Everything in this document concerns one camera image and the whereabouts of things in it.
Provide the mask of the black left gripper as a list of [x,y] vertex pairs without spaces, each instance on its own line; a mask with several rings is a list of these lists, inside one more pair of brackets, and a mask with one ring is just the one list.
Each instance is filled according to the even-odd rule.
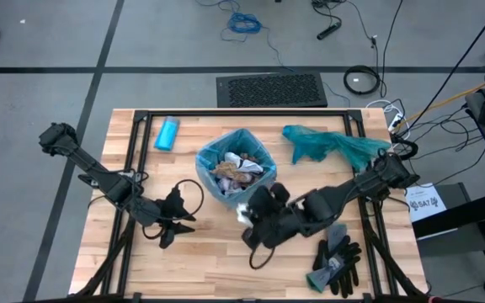
[[183,202],[179,188],[172,188],[166,199],[157,203],[160,206],[161,219],[158,222],[161,227],[160,232],[154,236],[149,236],[146,230],[143,230],[143,236],[148,240],[159,238],[159,247],[167,248],[173,243],[176,235],[195,232],[192,227],[174,222],[181,220],[196,221],[193,213],[184,214]]

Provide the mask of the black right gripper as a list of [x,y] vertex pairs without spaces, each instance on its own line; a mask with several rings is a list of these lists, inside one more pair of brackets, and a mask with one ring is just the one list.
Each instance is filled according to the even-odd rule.
[[251,249],[260,244],[273,249],[297,234],[310,237],[318,233],[322,222],[310,207],[318,193],[313,189],[289,203],[290,193],[282,183],[274,183],[270,188],[258,186],[247,206],[253,227],[244,230],[242,240]]

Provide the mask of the white tissue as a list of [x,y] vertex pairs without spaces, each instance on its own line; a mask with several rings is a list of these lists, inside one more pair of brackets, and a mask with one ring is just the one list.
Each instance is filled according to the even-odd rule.
[[241,203],[237,205],[236,208],[237,212],[237,220],[240,223],[243,223],[245,226],[253,227],[253,223],[251,221],[252,212],[249,209],[248,203]]

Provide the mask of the small pink plastic wad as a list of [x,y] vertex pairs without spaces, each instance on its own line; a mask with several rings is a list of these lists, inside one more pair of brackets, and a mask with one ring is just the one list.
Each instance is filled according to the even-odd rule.
[[230,178],[221,178],[217,181],[219,190],[225,196],[240,193],[243,191],[241,184]]

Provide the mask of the white mailer orange print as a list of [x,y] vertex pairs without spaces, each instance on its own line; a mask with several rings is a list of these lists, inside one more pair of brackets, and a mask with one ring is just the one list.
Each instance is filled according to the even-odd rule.
[[242,157],[238,156],[233,152],[226,152],[224,155],[224,160],[226,162],[234,164],[237,172],[262,173],[264,171],[264,169],[256,162],[253,162],[248,159],[243,159]]

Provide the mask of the large brown paper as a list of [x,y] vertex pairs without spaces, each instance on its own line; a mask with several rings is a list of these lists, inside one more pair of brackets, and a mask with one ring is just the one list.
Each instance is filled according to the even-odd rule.
[[235,179],[238,174],[237,165],[233,162],[220,162],[213,170],[211,170],[211,173],[218,178]]

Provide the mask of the teal loose trash bag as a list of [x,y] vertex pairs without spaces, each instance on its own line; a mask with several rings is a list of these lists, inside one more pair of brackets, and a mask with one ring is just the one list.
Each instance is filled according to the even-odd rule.
[[286,125],[282,130],[285,139],[294,145],[292,163],[309,157],[322,162],[330,152],[339,152],[355,169],[365,169],[367,163],[391,147],[387,141],[365,137],[346,136],[338,132],[321,132],[303,125]]

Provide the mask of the black perforated floor mat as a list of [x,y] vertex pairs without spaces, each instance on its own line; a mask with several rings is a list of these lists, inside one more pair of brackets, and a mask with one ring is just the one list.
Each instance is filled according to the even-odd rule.
[[218,108],[326,108],[319,73],[218,77]]

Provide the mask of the white power strip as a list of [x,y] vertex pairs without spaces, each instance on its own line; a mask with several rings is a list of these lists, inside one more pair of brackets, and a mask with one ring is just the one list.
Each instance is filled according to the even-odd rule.
[[401,111],[397,112],[394,118],[392,119],[392,122],[389,124],[388,130],[390,132],[393,132],[396,129],[396,127],[402,123],[403,120],[404,120],[404,114]]

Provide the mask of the white SA7 sign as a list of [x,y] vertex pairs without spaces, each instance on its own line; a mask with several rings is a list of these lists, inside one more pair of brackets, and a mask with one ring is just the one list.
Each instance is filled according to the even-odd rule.
[[412,223],[446,211],[446,206],[432,183],[407,188],[406,202]]

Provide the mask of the black power strip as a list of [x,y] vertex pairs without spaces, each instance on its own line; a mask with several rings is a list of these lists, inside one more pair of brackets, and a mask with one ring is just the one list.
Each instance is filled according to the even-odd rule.
[[317,35],[317,39],[318,40],[325,39],[330,34],[332,34],[334,31],[338,30],[341,26],[342,26],[342,23],[341,22],[336,22],[336,23],[330,24],[325,30],[323,30],[322,32],[320,32]]

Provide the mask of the thin black pole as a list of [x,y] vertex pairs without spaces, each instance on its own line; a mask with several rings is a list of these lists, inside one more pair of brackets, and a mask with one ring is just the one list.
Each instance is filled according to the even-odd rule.
[[469,53],[472,51],[473,47],[476,45],[476,43],[480,40],[482,35],[485,32],[485,24],[483,27],[480,29],[480,31],[477,33],[471,44],[466,48],[465,52],[462,54],[458,62],[452,67],[450,70],[449,74],[445,78],[445,80],[442,82],[441,86],[438,88],[437,92],[434,94],[432,99],[426,104],[426,106],[423,108],[422,111],[420,111],[417,114],[414,114],[411,118],[407,119],[404,124],[409,124],[406,126],[406,129],[404,131],[404,134],[406,134],[408,131],[410,131],[417,123],[418,121],[425,115],[426,112],[428,112],[430,109],[434,107],[434,102],[436,99],[440,96],[442,91],[444,90],[445,86],[448,84],[448,82],[451,80],[452,76],[456,73],[458,68],[461,66],[461,63],[466,59],[466,57],[469,55]]

